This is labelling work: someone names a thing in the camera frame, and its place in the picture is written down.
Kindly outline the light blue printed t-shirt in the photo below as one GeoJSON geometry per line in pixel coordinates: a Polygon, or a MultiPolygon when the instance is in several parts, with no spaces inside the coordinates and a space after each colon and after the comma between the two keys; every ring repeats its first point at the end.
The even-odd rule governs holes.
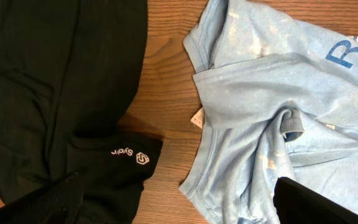
{"type": "Polygon", "coordinates": [[[280,177],[358,215],[358,37],[213,0],[183,44],[204,118],[180,191],[205,220],[278,223],[280,177]]]}

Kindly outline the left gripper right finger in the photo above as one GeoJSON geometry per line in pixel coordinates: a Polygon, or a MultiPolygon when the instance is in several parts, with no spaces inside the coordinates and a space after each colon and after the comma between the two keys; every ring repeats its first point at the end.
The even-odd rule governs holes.
{"type": "Polygon", "coordinates": [[[358,224],[358,215],[288,177],[277,180],[273,205],[281,224],[358,224]]]}

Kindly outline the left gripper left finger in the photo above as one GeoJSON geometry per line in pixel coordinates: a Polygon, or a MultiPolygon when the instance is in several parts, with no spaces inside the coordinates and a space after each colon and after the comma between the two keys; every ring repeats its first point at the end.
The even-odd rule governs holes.
{"type": "Polygon", "coordinates": [[[1,207],[0,224],[72,224],[82,201],[75,172],[1,207]]]}

